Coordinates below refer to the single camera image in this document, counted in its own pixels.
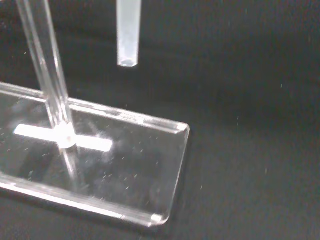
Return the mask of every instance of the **black background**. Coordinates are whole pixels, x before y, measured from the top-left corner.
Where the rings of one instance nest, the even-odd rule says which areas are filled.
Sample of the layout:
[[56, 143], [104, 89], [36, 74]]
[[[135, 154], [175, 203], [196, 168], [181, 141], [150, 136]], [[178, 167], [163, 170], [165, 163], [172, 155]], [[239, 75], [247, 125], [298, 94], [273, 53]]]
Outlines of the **black background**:
[[[69, 95], [188, 123], [173, 217], [145, 230], [0, 193], [0, 239], [320, 238], [318, 1], [143, 0], [117, 67], [115, 1], [50, 1]], [[14, 1], [0, 81], [39, 88]]]

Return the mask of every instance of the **acrylic rod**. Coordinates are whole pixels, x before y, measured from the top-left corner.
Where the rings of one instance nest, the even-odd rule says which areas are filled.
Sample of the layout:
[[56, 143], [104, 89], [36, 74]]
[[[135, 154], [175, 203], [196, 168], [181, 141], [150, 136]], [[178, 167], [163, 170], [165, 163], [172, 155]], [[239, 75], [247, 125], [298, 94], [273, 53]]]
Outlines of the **acrylic rod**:
[[117, 63], [138, 64], [142, 0], [116, 0]]
[[16, 2], [57, 143], [62, 149], [70, 148], [76, 143], [75, 131], [48, 0]]

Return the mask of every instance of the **acrylic base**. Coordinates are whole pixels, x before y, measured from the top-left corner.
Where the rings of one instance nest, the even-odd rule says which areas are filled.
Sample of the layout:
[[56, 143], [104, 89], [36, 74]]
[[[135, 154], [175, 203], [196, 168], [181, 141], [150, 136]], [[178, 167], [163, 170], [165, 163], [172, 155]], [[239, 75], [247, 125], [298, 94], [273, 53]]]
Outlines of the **acrylic base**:
[[0, 83], [0, 187], [151, 227], [170, 217], [189, 126], [69, 99], [59, 149], [42, 92]]

